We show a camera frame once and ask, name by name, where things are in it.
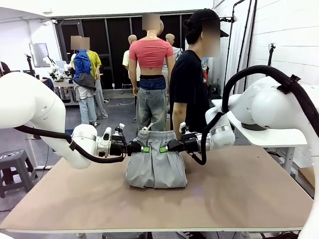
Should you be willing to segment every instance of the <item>white table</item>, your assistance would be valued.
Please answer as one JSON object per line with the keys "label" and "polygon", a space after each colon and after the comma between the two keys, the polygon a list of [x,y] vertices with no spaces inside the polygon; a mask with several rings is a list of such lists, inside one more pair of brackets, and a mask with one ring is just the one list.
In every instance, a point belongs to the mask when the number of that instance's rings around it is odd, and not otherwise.
{"label": "white table", "polygon": [[68,91],[68,95],[70,97],[70,102],[64,102],[65,106],[78,106],[79,103],[76,101],[75,91],[73,84],[69,83],[69,79],[63,82],[53,82],[53,86],[55,88],[56,94],[61,99],[66,99],[64,90]]}
{"label": "white table", "polygon": [[[220,105],[222,100],[212,100],[214,105]],[[285,156],[284,169],[290,174],[296,146],[307,145],[304,134],[298,129],[267,129],[253,131],[241,126],[241,122],[230,111],[227,113],[230,123],[241,132],[251,145],[263,148],[288,148]]]}

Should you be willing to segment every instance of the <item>black t-shirt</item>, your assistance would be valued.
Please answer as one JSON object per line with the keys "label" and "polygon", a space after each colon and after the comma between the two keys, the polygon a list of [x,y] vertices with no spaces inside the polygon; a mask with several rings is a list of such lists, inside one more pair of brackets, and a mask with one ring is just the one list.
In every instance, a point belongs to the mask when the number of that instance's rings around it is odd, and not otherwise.
{"label": "black t-shirt", "polygon": [[170,86],[170,129],[173,130],[174,103],[186,103],[186,125],[190,132],[202,133],[206,127],[205,113],[209,110],[207,87],[201,60],[192,50],[186,50],[172,70]]}

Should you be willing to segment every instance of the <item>yellow shirt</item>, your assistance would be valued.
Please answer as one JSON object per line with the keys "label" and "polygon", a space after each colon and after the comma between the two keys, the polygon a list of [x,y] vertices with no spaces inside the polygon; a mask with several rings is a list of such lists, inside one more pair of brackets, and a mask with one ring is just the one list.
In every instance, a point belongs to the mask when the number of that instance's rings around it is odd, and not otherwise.
{"label": "yellow shirt", "polygon": [[100,57],[98,55],[98,53],[96,53],[95,51],[87,51],[86,54],[88,54],[89,58],[90,58],[90,62],[91,62],[91,75],[94,77],[94,80],[96,80],[96,67],[98,65],[101,65],[101,60]]}

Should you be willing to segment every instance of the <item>brown table surface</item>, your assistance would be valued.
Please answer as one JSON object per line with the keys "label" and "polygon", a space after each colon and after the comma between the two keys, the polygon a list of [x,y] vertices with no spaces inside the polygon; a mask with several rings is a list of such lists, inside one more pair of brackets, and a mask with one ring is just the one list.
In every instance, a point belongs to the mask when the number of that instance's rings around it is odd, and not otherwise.
{"label": "brown table surface", "polygon": [[185,189],[137,189],[127,160],[71,168],[61,159],[1,224],[20,232],[286,231],[305,224],[307,193],[258,146],[184,155]]}

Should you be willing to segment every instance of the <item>gray pants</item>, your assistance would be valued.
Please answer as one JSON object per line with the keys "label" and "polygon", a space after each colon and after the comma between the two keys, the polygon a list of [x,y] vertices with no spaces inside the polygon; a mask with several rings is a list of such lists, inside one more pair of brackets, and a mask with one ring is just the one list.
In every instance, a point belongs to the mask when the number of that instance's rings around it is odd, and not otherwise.
{"label": "gray pants", "polygon": [[96,121],[95,106],[93,97],[87,97],[79,101],[81,123],[90,123]]}
{"label": "gray pants", "polygon": [[165,131],[165,96],[165,90],[144,90],[140,87],[136,105],[138,131],[151,123],[153,123],[152,131]]}
{"label": "gray pants", "polygon": [[100,115],[107,119],[109,116],[108,114],[106,113],[105,109],[104,109],[104,102],[103,102],[103,92],[102,92],[102,86],[101,86],[101,80],[96,80],[95,81],[95,88],[96,88],[96,91],[95,91],[95,101],[96,103],[98,104],[98,107],[99,107],[99,110],[100,110]]}
{"label": "gray pants", "polygon": [[149,152],[132,153],[125,180],[134,187],[183,188],[187,185],[185,164],[179,152],[161,152],[176,140],[174,131],[140,131],[135,139]]}

